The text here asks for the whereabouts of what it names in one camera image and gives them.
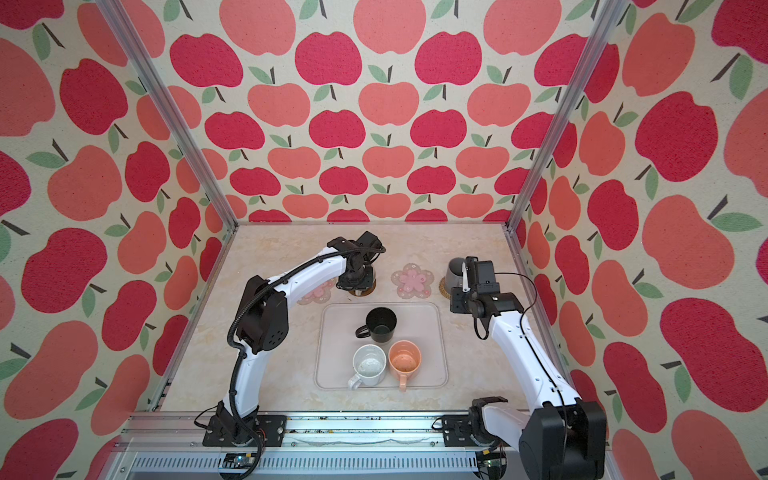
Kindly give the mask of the grey mug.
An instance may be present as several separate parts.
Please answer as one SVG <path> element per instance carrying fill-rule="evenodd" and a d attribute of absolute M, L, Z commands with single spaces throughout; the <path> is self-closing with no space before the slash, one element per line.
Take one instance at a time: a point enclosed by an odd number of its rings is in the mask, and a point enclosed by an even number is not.
<path fill-rule="evenodd" d="M 462 292 L 470 290 L 469 273 L 465 258 L 453 258 L 449 261 L 444 279 L 443 288 L 448 295 L 454 289 Z"/>

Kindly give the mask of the brown wooden round coaster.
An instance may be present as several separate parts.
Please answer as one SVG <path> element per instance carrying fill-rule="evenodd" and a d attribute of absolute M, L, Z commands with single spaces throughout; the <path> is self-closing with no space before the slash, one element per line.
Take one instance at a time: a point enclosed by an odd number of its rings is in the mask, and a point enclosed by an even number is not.
<path fill-rule="evenodd" d="M 349 293 L 355 297 L 366 297 L 372 294 L 375 291 L 375 288 L 376 288 L 376 281 L 374 280 L 374 282 L 368 288 L 352 290 Z"/>

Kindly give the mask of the woven rattan round coaster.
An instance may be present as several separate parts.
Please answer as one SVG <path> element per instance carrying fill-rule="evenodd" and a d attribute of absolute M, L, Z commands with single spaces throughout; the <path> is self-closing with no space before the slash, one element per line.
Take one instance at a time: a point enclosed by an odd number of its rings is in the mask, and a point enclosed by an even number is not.
<path fill-rule="evenodd" d="M 446 285 L 445 285 L 445 278 L 442 278 L 439 282 L 439 292 L 446 299 L 451 298 L 450 291 L 446 288 Z"/>

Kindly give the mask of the pink flower coaster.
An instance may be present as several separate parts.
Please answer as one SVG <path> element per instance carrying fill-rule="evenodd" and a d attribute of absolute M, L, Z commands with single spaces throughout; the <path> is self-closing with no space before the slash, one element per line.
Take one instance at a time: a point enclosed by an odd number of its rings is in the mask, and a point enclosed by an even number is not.
<path fill-rule="evenodd" d="M 426 299 L 432 295 L 434 274 L 414 263 L 406 264 L 391 275 L 396 294 L 402 299 Z"/>
<path fill-rule="evenodd" d="M 313 289 L 306 295 L 304 295 L 299 301 L 299 305 L 309 305 L 312 303 L 317 304 L 325 304 L 327 303 L 331 296 L 333 291 L 336 289 L 336 278 L 332 278 L 331 280 L 328 280 L 321 285 L 319 285 L 317 288 Z"/>

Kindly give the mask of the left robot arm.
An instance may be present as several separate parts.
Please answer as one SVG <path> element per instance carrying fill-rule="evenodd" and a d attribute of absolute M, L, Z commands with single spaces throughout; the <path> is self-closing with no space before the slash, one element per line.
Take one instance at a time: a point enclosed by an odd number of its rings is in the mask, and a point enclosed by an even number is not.
<path fill-rule="evenodd" d="M 227 393 L 216 417 L 237 443 L 257 436 L 249 417 L 258 410 L 261 382 L 271 352 L 288 336 L 289 310 L 329 280 L 347 292 L 365 292 L 375 283 L 373 263 L 386 249 L 366 231 L 356 240 L 337 237 L 318 254 L 279 275 L 254 276 L 246 283 L 227 344 L 237 350 Z"/>

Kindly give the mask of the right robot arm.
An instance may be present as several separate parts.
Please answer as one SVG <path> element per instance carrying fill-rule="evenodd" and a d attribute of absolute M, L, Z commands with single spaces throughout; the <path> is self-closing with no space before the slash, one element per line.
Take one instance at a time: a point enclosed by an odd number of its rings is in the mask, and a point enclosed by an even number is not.
<path fill-rule="evenodd" d="M 468 410 L 470 437 L 481 447 L 514 448 L 531 479 L 600 479 L 605 472 L 607 418 L 566 381 L 533 334 L 517 296 L 504 293 L 490 260 L 450 261 L 450 310 L 473 318 L 476 336 L 504 352 L 528 402 L 522 414 L 502 397 Z"/>

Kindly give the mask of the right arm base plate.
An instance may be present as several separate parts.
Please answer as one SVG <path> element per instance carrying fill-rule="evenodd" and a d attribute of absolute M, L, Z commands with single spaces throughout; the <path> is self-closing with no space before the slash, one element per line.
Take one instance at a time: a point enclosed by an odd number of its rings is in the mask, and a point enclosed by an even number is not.
<path fill-rule="evenodd" d="M 491 438 L 485 434 L 476 435 L 469 414 L 442 415 L 432 423 L 431 428 L 442 435 L 445 447 L 472 447 L 490 450 L 498 447 L 509 447 L 507 442 L 498 437 Z"/>

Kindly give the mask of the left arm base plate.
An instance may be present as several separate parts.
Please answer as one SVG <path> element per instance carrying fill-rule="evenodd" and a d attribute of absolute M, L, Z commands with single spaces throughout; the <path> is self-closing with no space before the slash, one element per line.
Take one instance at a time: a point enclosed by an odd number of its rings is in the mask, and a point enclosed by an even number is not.
<path fill-rule="evenodd" d="M 287 417 L 285 415 L 257 415 L 255 418 L 247 417 L 245 421 L 254 431 L 264 433 L 267 447 L 280 447 L 285 435 Z M 257 442 L 246 433 L 238 431 L 233 435 L 224 426 L 217 416 L 212 416 L 206 426 L 206 432 L 202 440 L 205 447 L 249 447 L 255 448 Z"/>

